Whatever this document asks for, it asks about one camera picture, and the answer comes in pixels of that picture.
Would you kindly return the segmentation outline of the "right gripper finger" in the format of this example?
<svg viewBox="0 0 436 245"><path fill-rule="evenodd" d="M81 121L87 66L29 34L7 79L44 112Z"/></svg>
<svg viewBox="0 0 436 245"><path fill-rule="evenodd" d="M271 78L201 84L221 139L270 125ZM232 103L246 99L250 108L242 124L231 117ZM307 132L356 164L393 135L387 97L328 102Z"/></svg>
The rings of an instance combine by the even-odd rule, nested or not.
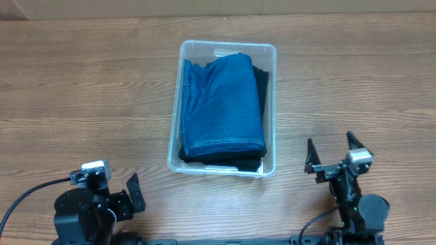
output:
<svg viewBox="0 0 436 245"><path fill-rule="evenodd" d="M346 133L346 136L349 150L364 148L364 145L356 138L356 136L351 131L348 131Z"/></svg>
<svg viewBox="0 0 436 245"><path fill-rule="evenodd" d="M307 158L306 158L306 163L305 166L306 167L316 167L316 166L320 166L321 165L321 161L318 157L317 151L315 149L315 146L313 144L313 140L311 138L309 138L307 140Z"/></svg>

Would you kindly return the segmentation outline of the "black cloth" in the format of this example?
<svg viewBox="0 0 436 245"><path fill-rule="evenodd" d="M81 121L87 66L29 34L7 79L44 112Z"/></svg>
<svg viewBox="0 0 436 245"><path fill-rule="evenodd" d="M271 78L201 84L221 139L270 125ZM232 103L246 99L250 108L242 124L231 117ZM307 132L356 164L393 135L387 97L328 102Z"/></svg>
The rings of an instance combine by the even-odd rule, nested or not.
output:
<svg viewBox="0 0 436 245"><path fill-rule="evenodd" d="M258 89L260 114L261 114L261 118L263 118L265 104L266 104L266 94L267 94L269 73L267 71L263 71L262 69L257 68L256 66L253 66L253 72L254 72L256 85Z"/></svg>
<svg viewBox="0 0 436 245"><path fill-rule="evenodd" d="M246 152L216 152L196 157L189 157L185 154L184 148L178 152L178 157L186 163L203 163L205 165L216 165L225 167L236 167L239 171L256 172L261 163L260 160L267 153L267 149L246 151Z"/></svg>

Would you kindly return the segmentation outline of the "blue denim cloth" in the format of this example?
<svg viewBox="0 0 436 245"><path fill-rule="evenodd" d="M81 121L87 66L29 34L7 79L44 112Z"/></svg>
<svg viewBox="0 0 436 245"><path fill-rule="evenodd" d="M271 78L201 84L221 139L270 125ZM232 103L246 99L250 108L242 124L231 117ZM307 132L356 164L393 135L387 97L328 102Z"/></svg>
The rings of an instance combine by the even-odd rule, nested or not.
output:
<svg viewBox="0 0 436 245"><path fill-rule="evenodd" d="M185 60L180 127L187 157L263 156L266 143L251 57L232 54L204 67Z"/></svg>

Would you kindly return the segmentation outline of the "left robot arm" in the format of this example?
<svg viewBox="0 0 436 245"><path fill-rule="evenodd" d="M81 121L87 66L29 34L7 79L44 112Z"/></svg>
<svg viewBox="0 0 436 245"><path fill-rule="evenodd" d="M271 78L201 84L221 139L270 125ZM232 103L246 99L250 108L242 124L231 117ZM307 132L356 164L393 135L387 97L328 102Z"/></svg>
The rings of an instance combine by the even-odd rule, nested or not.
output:
<svg viewBox="0 0 436 245"><path fill-rule="evenodd" d="M77 187L60 195L55 203L54 225L64 245L139 245L134 232L114 233L118 222L145 211L146 204L137 174L126 182L127 190L111 193L103 167L73 171L71 182Z"/></svg>

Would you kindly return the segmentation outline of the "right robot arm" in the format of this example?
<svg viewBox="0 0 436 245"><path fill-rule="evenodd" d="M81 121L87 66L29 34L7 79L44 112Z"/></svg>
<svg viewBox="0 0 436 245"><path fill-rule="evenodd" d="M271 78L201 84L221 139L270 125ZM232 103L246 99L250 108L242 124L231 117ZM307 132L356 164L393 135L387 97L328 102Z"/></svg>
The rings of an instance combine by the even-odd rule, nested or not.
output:
<svg viewBox="0 0 436 245"><path fill-rule="evenodd" d="M315 181L327 182L337 206L310 220L300 231L298 243L304 244L305 230L314 222L338 212L342 225L329 227L319 244L383 244L380 233L388 217L390 204L379 195L363 195L358 177L367 173L373 162L373 153L348 131L349 151L336 164L322 165L312 139L307 141L305 173L315 174Z"/></svg>

